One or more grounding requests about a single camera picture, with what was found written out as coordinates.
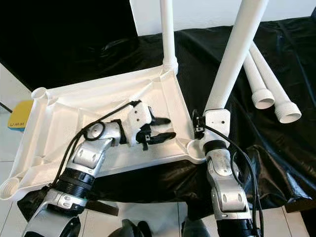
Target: black cloth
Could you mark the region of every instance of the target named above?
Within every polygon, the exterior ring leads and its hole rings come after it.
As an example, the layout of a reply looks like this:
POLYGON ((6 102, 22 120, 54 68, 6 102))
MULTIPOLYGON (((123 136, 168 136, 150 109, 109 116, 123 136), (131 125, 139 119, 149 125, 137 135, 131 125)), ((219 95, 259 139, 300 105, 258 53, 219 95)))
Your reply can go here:
MULTIPOLYGON (((203 112, 224 53, 231 27, 175 32, 177 75, 189 113, 203 112)), ((116 41, 107 57, 95 61, 99 77, 161 65, 161 34, 116 41)), ((258 110, 241 70, 226 108, 231 112, 230 138, 252 160, 263 208, 282 206, 301 198, 316 198, 316 23, 311 17, 263 22, 254 39, 302 117, 291 124, 278 122, 274 108, 258 110)), ((94 79, 95 71, 91 69, 94 79)), ((238 164, 251 185, 244 163, 238 164)), ((123 202, 186 201, 189 218, 212 213, 206 164, 179 161, 95 180, 92 199, 123 202)))

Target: black cable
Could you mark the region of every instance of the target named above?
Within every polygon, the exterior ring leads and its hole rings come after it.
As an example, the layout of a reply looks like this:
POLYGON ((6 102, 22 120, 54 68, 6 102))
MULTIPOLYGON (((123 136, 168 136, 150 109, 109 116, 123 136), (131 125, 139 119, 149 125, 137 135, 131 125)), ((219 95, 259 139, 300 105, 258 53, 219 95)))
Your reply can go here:
MULTIPOLYGON (((205 126, 205 128, 216 133, 217 135, 221 136, 225 140, 227 140, 229 143, 231 143, 233 146, 235 146, 235 148, 244 156, 246 163, 247 163, 247 166, 248 166, 248 169, 250 171, 251 179, 252 179, 252 196, 253 196, 252 222, 253 222, 254 228, 256 229, 257 228, 256 210, 257 210, 257 205, 258 205, 259 206, 259 219, 260 219, 261 236, 263 237, 264 236, 263 213, 262 213, 262 207, 261 207, 261 203, 260 203, 260 196, 259 196, 259 192, 258 192, 257 179, 256 179, 256 176, 254 174, 254 170, 253 170, 250 158, 248 157, 248 155, 245 152, 243 152, 243 150, 233 140, 231 140, 227 136, 225 136, 221 132, 219 132, 219 131, 217 131, 214 128, 211 128, 209 126, 205 126)), ((241 186, 243 186, 241 181, 237 178, 237 176, 235 174, 233 162, 234 162, 234 157, 231 159, 231 169, 232 169, 233 176, 234 176, 234 178, 236 178, 236 181, 241 186)))
MULTIPOLYGON (((73 153, 75 152, 75 149, 76 149, 76 146, 77 146, 77 144, 78 144, 78 142, 79 142, 79 140, 80 140, 80 137, 81 137, 81 136, 84 136, 84 137, 86 138, 87 131, 88 131, 88 129, 89 129, 91 126, 93 126, 93 125, 95 125, 95 124, 97 124, 97 123, 100 123, 102 120, 104 120, 104 119, 108 118, 109 116, 112 116, 113 114, 115 114, 115 113, 121 111, 122 109, 126 108, 127 106, 129 106, 129 105, 135 106, 135 105, 137 105, 139 102, 140 102, 140 101, 131 101, 131 102, 129 102, 129 103, 127 103, 127 104, 125 104, 125 105, 123 105, 123 106, 117 108, 116 110, 114 110, 114 111, 112 111, 112 112, 110 112, 110 113, 104 115, 103 117, 97 119, 96 121, 89 123, 89 124, 88 124, 87 126, 85 126, 83 129, 81 129, 80 132, 78 132, 78 133, 74 136, 74 138, 71 140, 71 142, 69 143, 69 145, 68 145, 68 147, 67 147, 67 149, 66 149, 66 151, 65 151, 65 153, 64 153, 63 159, 62 159, 62 161, 61 161, 61 163, 60 163, 60 165, 59 165, 59 168, 58 168, 56 177, 55 177, 54 181, 52 182, 52 184, 50 185, 50 187, 51 187, 51 188, 55 187, 55 185, 56 185, 56 183, 57 183, 57 181, 58 181, 58 178, 59 178, 59 176, 60 176, 61 170, 63 169, 63 166, 64 166, 65 161, 66 161, 66 159, 67 159, 67 156, 68 156, 68 153, 69 153, 70 148, 72 147, 69 157, 71 157, 71 156, 73 155, 73 153)), ((95 140, 97 140, 98 138, 99 138, 99 137, 92 138, 92 139, 90 138, 89 141, 95 141, 95 140)))

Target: white plastic pipe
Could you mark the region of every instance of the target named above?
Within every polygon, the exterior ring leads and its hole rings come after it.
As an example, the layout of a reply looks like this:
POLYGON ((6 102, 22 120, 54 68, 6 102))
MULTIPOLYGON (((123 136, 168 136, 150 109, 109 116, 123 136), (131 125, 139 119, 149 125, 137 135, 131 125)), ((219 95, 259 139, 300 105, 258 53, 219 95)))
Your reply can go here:
POLYGON ((174 49, 173 12, 172 0, 160 0, 162 44, 163 44, 163 68, 165 71, 178 72, 178 62, 174 49))
POLYGON ((298 120, 302 116, 302 113, 298 109, 297 105, 291 102, 291 100, 288 98, 286 92, 284 91, 280 82, 277 80, 276 76, 255 43, 251 44, 250 53, 254 62, 256 63, 263 81, 275 98, 275 113, 277 119, 281 123, 290 123, 298 120))
POLYGON ((263 82, 260 72, 250 53, 246 56, 243 68, 245 69, 250 84, 252 91, 251 98, 254 106, 259 110, 271 107, 275 103, 275 98, 263 82))
POLYGON ((223 109, 269 0, 243 0, 229 37, 205 111, 223 109))

